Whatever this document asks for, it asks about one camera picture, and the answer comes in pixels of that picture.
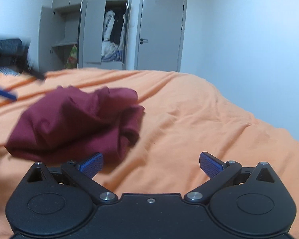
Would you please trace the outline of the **grey room door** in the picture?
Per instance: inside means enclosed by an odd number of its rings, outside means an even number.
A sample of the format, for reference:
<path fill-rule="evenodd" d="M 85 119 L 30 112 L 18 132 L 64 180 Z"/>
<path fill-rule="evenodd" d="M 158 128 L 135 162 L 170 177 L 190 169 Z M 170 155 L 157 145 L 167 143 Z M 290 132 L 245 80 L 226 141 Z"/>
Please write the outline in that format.
<path fill-rule="evenodd" d="M 141 0 L 136 69 L 178 72 L 187 0 Z M 148 39 L 140 44 L 140 39 Z"/>

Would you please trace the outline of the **orange bed duvet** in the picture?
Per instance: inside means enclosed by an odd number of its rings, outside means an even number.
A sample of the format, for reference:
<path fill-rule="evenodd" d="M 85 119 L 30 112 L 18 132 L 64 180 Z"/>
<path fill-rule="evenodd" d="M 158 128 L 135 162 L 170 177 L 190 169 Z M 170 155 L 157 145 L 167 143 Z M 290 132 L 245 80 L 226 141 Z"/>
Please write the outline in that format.
<path fill-rule="evenodd" d="M 299 142 L 288 131 L 256 119 L 225 99 L 214 85 L 191 74 L 98 69 L 50 72 L 45 81 L 0 74 L 0 87 L 13 90 L 15 103 L 0 99 L 0 238 L 12 235 L 5 206 L 32 162 L 16 159 L 4 144 L 25 109 L 47 92 L 75 86 L 85 92 L 128 87 L 145 107 L 140 138 L 120 164 L 106 165 L 94 178 L 122 193 L 186 193 L 207 176 L 199 167 L 206 151 L 244 167 L 268 162 L 297 206 L 291 234 L 299 238 Z"/>

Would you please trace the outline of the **blue striped folded cloth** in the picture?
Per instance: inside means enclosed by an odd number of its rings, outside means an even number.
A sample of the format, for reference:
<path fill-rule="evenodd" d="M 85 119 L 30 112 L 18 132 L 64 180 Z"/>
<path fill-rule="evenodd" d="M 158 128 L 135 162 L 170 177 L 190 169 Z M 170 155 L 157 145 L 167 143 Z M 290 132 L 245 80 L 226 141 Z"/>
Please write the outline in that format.
<path fill-rule="evenodd" d="M 122 61 L 122 51 L 117 50 L 113 53 L 105 55 L 101 59 L 102 62 L 121 62 Z"/>

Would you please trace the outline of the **white folded clothes pile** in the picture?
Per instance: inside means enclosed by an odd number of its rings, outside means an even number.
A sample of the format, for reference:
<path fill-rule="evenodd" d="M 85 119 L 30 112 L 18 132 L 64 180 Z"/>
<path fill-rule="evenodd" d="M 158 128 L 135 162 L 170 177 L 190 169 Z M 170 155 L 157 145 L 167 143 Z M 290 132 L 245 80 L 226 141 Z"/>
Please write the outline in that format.
<path fill-rule="evenodd" d="M 109 57 L 120 50 L 120 46 L 111 41 L 102 41 L 101 56 Z"/>

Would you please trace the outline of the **blue patterned pillow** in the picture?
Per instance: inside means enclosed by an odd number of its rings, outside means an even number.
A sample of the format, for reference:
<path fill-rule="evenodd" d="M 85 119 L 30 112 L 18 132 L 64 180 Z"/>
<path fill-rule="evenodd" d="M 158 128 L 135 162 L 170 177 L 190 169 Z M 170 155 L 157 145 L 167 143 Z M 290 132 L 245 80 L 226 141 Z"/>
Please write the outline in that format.
<path fill-rule="evenodd" d="M 12 75 L 12 76 L 18 76 L 19 73 L 15 70 L 12 70 L 8 67 L 0 67 L 0 73 L 4 75 Z"/>

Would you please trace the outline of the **white hanging jacket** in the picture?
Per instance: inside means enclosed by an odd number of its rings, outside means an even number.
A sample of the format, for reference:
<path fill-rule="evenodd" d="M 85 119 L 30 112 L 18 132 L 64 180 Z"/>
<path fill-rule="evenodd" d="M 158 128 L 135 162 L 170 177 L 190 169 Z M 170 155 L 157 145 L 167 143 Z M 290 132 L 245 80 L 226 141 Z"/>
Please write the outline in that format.
<path fill-rule="evenodd" d="M 109 41 L 109 39 L 110 39 L 113 25 L 115 22 L 114 16 L 115 16 L 115 12 L 113 12 L 112 10 L 107 11 L 105 13 L 104 26 L 103 26 L 103 40 L 104 41 Z"/>

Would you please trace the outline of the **grey built-in wardrobe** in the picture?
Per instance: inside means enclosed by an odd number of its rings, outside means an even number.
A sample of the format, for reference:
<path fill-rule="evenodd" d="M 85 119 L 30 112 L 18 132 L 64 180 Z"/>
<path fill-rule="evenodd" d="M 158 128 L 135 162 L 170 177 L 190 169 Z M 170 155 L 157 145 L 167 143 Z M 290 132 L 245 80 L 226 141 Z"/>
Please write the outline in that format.
<path fill-rule="evenodd" d="M 40 14 L 38 64 L 41 72 L 66 68 L 73 44 L 78 48 L 76 68 L 123 70 L 126 63 L 130 0 L 53 0 Z M 123 10 L 120 37 L 121 62 L 102 62 L 101 48 L 105 13 Z"/>

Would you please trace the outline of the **black hanging garment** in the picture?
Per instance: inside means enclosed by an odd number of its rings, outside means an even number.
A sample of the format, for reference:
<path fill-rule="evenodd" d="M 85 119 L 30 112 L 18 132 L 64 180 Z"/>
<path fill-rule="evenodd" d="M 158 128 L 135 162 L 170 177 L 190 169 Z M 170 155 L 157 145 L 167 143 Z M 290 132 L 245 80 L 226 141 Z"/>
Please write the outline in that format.
<path fill-rule="evenodd" d="M 117 45 L 120 44 L 121 31 L 124 25 L 124 14 L 125 12 L 123 10 L 118 10 L 114 15 L 114 24 L 110 35 L 110 41 Z"/>

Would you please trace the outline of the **colourful fruit print bag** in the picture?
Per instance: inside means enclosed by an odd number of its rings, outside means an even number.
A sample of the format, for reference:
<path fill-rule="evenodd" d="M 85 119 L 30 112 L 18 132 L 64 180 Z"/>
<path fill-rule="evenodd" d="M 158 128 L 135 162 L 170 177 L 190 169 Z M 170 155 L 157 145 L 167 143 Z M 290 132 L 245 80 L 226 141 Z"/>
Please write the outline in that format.
<path fill-rule="evenodd" d="M 67 57 L 65 66 L 67 69 L 73 69 L 77 67 L 77 63 L 78 63 L 78 48 L 76 44 L 73 44 L 70 53 Z"/>

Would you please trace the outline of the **maroon long sleeve shirt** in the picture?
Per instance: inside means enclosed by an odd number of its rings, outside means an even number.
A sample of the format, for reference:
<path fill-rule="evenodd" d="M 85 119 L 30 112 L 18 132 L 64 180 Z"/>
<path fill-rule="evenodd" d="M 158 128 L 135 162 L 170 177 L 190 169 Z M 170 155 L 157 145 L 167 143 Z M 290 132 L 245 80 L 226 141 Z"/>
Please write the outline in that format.
<path fill-rule="evenodd" d="M 121 161 L 139 139 L 144 111 L 130 88 L 58 87 L 21 114 L 5 147 L 16 158 L 46 164 L 94 153 Z"/>

